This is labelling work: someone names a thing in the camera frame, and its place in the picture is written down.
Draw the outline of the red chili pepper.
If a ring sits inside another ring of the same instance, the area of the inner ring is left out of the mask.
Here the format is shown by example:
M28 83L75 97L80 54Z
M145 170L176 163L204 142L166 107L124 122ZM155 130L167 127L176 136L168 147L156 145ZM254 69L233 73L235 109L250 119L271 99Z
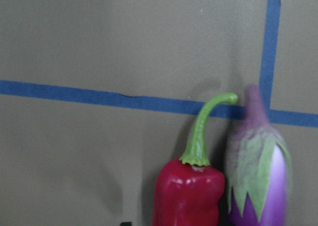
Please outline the red chili pepper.
M220 94L201 108L190 139L180 158L160 171L155 187L155 226L217 226L219 201L225 191L225 176L211 166L205 130L208 117L219 104L235 104L235 93Z

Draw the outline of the purple eggplant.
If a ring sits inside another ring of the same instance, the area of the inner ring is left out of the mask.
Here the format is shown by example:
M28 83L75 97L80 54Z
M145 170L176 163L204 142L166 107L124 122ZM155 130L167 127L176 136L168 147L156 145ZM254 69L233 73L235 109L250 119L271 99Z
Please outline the purple eggplant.
M245 96L244 118L229 137L226 151L229 221L234 226L284 226L291 156L269 122L259 87L249 85Z

